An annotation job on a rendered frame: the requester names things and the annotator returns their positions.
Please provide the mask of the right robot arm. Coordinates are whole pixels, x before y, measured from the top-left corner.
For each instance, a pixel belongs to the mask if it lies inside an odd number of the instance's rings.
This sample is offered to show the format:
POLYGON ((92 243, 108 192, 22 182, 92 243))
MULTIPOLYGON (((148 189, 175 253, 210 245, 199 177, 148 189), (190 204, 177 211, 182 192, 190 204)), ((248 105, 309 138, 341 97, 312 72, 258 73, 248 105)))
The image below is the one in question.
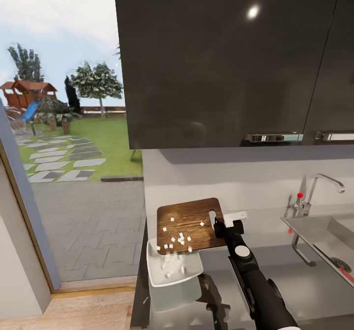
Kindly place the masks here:
POLYGON ((227 213, 223 214, 224 223, 213 225, 216 237, 224 237, 231 254, 228 264, 246 309, 257 330, 300 330, 278 287, 265 278, 241 236, 244 234, 241 219, 246 217, 245 211, 227 213))

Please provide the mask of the bowl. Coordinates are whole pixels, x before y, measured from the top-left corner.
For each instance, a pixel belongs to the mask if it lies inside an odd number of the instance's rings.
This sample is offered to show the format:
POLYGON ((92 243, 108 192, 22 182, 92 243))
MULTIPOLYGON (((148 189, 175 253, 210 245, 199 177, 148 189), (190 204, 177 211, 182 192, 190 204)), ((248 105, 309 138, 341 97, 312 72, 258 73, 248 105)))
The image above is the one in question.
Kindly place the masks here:
POLYGON ((198 250, 176 253, 177 259, 169 255, 165 263, 165 270, 162 268, 165 258, 162 259, 157 250, 157 238, 149 240, 147 242, 147 269, 150 282, 155 288, 180 284, 204 272, 198 250), (179 259, 179 255, 182 255, 182 259, 179 259), (184 275, 182 269, 185 271, 184 275), (169 279, 167 278, 168 273, 172 273, 169 279))

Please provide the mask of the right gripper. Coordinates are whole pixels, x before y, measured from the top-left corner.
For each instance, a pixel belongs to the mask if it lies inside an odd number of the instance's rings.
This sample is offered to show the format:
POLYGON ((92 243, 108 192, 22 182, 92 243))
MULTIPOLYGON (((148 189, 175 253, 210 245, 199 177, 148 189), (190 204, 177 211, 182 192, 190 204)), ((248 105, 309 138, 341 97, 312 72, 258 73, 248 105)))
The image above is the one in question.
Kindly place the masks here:
POLYGON ((236 234, 239 235, 240 234, 244 234, 243 231, 243 223, 241 220, 234 220, 233 221, 233 227, 226 227, 224 225, 224 223, 216 223, 214 224, 214 231, 215 231, 215 235, 217 238, 222 238, 224 237, 225 243, 226 243, 226 239, 228 238, 228 236, 236 234))

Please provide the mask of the parer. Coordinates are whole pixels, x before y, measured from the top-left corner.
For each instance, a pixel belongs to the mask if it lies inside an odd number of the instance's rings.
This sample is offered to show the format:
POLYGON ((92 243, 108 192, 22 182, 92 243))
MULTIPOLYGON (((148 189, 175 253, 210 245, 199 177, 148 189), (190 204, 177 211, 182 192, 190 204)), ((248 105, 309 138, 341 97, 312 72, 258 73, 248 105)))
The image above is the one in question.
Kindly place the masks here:
POLYGON ((314 247, 322 254, 324 255, 336 268, 338 268, 351 282, 354 283, 354 277, 352 277, 346 270, 341 268, 338 264, 336 264, 330 257, 328 257, 323 251, 321 251, 317 246, 314 245, 314 247))

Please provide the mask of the cutting board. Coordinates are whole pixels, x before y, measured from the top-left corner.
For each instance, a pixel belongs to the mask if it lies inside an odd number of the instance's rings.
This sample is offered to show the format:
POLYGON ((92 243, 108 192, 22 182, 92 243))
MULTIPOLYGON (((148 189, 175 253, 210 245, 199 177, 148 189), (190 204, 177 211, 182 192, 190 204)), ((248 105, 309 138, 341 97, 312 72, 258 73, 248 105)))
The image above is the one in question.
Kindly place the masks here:
POLYGON ((215 197, 159 207, 157 209, 157 252, 169 256, 174 253, 226 246, 224 237, 217 238, 209 213, 216 213, 217 223, 224 223, 219 200, 215 197), (174 218, 174 221, 171 221, 174 218), (204 223, 201 226, 201 222, 204 223), (164 231, 163 228, 167 229, 164 231), (181 245, 181 236, 184 245, 181 245), (188 241, 188 237, 191 241, 188 241), (164 245, 168 245, 165 249, 164 245), (172 246, 172 247, 171 247, 172 246))

